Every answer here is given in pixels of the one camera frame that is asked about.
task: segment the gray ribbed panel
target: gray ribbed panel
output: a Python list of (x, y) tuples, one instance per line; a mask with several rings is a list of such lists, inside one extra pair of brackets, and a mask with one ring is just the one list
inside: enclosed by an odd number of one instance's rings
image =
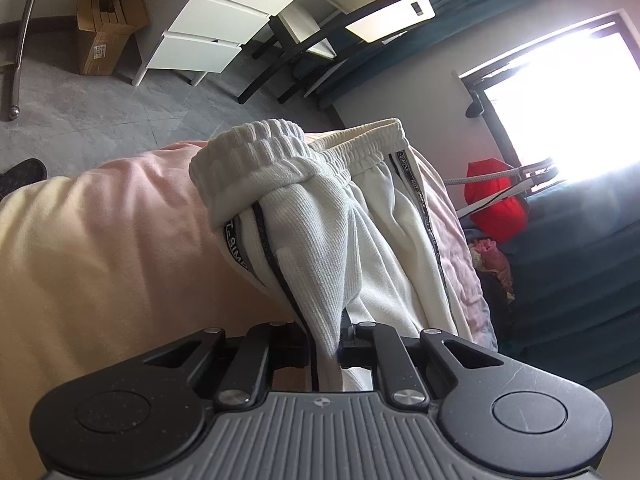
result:
[(255, 410), (221, 415), (194, 453), (145, 480), (505, 478), (455, 451), (427, 415), (396, 412), (377, 393), (270, 392)]

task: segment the window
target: window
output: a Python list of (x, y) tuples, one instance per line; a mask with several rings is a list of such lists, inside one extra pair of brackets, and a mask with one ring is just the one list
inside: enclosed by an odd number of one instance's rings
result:
[(639, 67), (638, 43), (612, 14), (462, 81), (477, 93), (505, 162), (522, 166), (551, 156), (560, 178), (583, 180), (640, 160)]

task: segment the gray tile floor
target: gray tile floor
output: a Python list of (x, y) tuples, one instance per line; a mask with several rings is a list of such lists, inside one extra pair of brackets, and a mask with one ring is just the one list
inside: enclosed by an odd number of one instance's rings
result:
[[(0, 60), (11, 59), (15, 41), (0, 41)], [(197, 86), (188, 73), (150, 70), (138, 88), (131, 78), (140, 56), (130, 40), (111, 76), (77, 74), (73, 32), (27, 38), (20, 92), (21, 115), (7, 116), (10, 78), (0, 73), (0, 172), (30, 156), (50, 176), (73, 175), (108, 160), (161, 148), (178, 140), (204, 140), (236, 124), (268, 118), (297, 122), (307, 132), (332, 129), (312, 100), (285, 105), (276, 95), (291, 83), (287, 70), (263, 86), (244, 105), (235, 99), (273, 60), (240, 53), (221, 74)]]

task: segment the window frame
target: window frame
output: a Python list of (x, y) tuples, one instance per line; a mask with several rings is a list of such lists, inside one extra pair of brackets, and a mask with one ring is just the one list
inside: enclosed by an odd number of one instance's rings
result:
[(473, 72), (460, 78), (460, 81), (462, 81), (462, 83), (465, 85), (466, 90), (469, 92), (469, 95), (471, 95), (473, 99), (475, 99), (473, 92), (478, 95), (479, 101), (482, 104), (482, 108), (484, 108), (482, 118), (489, 128), (489, 131), (491, 132), (495, 143), (500, 150), (502, 158), (510, 166), (519, 168), (520, 166), (522, 166), (522, 163), (520, 161), (520, 158), (518, 157), (518, 153), (513, 147), (513, 143), (509, 138), (507, 130), (502, 124), (500, 117), (498, 117), (498, 113), (495, 111), (494, 106), (492, 105), (491, 101), (489, 101), (489, 98), (484, 91), (487, 88), (491, 88), (491, 86), (494, 86), (495, 84), (498, 84), (499, 82), (510, 78), (518, 70), (526, 66), (524, 64), (519, 67), (505, 69), (505, 67), (511, 61), (528, 52), (531, 52), (532, 50), (537, 49), (540, 46), (552, 43), (564, 36), (573, 34), (574, 32), (578, 32), (580, 30), (588, 30), (590, 28), (595, 28), (596, 30), (592, 32), (592, 34), (598, 34), (600, 35), (600, 37), (605, 37), (611, 34), (620, 34), (626, 44), (626, 47), (629, 49), (629, 52), (638, 65), (638, 68), (640, 69), (640, 44), (638, 43), (638, 41), (636, 41), (636, 38), (628, 28), (624, 16), (620, 11), (617, 11), (606, 14), (604, 16), (593, 18), (592, 20), (589, 20), (587, 22), (579, 23), (574, 27), (562, 30), (557, 34), (544, 36), (539, 41), (527, 43), (523, 48), (511, 52), (506, 56), (500, 57), (487, 65), (481, 66), (477, 70), (474, 70)]

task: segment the bright window light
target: bright window light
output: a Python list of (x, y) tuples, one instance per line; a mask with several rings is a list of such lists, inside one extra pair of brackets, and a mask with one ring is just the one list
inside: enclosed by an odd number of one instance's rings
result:
[(485, 90), (521, 163), (552, 156), (567, 180), (640, 160), (640, 70), (619, 33), (590, 33), (516, 58), (501, 70), (522, 68)]

